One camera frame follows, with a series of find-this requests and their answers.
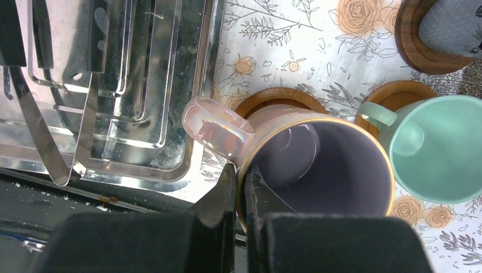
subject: stainless steel tray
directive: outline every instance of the stainless steel tray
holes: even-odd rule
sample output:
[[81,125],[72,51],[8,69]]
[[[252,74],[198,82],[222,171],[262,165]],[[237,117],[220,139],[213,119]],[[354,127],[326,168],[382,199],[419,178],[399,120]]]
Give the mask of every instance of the stainless steel tray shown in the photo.
[[[44,2],[53,65],[39,65],[32,0],[17,0],[28,59],[23,72],[29,75],[28,85],[56,144],[66,162],[71,162],[88,90],[89,5],[88,0]],[[84,178],[176,191],[200,170],[202,147],[187,136],[181,114],[192,96],[210,95],[223,3],[110,2],[106,73],[101,78],[95,140]],[[2,72],[0,167],[45,173],[8,74]]]

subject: round wooden coaster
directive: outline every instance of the round wooden coaster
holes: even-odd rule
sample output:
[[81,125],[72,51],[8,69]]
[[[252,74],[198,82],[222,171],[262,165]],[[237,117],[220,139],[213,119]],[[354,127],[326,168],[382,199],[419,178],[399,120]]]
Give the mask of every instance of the round wooden coaster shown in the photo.
[[241,117],[248,118],[259,109],[274,104],[287,104],[328,114],[314,97],[303,91],[284,87],[269,88],[256,92],[241,102],[234,111]]
[[[414,81],[394,81],[385,84],[368,96],[366,101],[379,104],[391,111],[396,111],[416,101],[436,97],[437,94],[430,87]],[[367,130],[375,138],[378,138],[378,128],[357,116],[355,124]]]
[[404,0],[395,24],[395,38],[400,54],[414,69],[428,74],[447,74],[462,69],[475,58],[439,53],[420,40],[418,27],[436,1]]

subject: pink mug handle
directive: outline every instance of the pink mug handle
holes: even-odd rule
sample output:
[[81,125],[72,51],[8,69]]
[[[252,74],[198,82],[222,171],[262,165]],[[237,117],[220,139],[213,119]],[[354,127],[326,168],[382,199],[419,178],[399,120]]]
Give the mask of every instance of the pink mug handle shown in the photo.
[[246,119],[201,96],[193,97],[186,105],[182,125],[194,140],[237,166],[243,163],[243,151],[254,138],[254,129]]

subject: metal tongs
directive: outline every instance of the metal tongs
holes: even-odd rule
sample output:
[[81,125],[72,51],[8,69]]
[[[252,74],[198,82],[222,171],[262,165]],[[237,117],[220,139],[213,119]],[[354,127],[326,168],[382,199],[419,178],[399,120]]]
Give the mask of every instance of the metal tongs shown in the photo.
[[102,15],[108,14],[108,4],[104,0],[90,1],[87,70],[91,71],[92,75],[80,123],[76,150],[70,168],[62,158],[62,154],[60,154],[59,148],[48,130],[22,73],[21,67],[26,67],[27,63],[15,0],[0,1],[0,26],[2,26],[0,27],[0,65],[8,67],[20,108],[35,147],[51,179],[61,187],[82,178],[87,171],[86,165],[90,158],[90,150],[94,140],[99,77],[100,73],[105,70],[107,31],[104,33],[102,29],[108,29],[109,20]]

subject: green mug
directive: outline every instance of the green mug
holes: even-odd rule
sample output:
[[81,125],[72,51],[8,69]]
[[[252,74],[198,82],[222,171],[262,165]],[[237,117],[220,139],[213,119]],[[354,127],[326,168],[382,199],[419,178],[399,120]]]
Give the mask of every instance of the green mug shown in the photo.
[[396,112],[365,102],[358,114],[380,130],[397,182],[414,196],[456,204],[482,194],[482,100],[435,97]]

